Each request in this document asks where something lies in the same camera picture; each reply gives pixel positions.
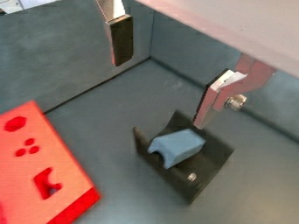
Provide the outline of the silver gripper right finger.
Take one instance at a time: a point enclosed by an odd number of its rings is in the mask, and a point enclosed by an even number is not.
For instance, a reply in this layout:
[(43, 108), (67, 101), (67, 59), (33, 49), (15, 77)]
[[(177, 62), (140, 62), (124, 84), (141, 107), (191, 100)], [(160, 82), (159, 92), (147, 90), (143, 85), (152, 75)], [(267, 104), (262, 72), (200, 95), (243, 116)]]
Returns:
[(207, 85), (194, 125), (202, 130), (223, 108), (238, 111), (247, 101), (243, 94), (262, 88), (275, 72), (274, 67), (242, 53), (235, 70), (226, 69)]

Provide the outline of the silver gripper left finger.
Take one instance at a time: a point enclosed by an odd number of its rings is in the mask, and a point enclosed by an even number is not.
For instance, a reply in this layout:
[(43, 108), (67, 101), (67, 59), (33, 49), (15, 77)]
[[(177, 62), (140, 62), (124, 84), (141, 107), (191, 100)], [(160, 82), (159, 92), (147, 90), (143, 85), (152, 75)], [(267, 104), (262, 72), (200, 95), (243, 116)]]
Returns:
[(119, 67), (133, 56), (133, 17), (125, 12), (123, 0), (95, 0), (95, 2), (105, 22), (112, 63)]

